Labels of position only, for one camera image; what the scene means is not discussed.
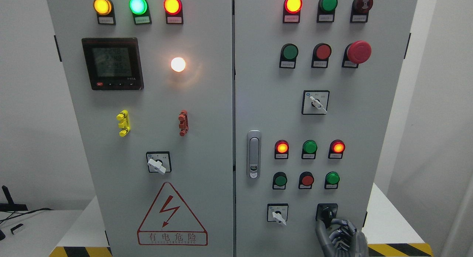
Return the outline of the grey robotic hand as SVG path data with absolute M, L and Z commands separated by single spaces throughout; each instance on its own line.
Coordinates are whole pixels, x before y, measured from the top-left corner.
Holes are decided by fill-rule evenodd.
M 325 257 L 368 257 L 367 240 L 349 220 L 332 219 L 330 225 L 338 225 L 331 234 L 322 220 L 316 222 L 316 235 Z

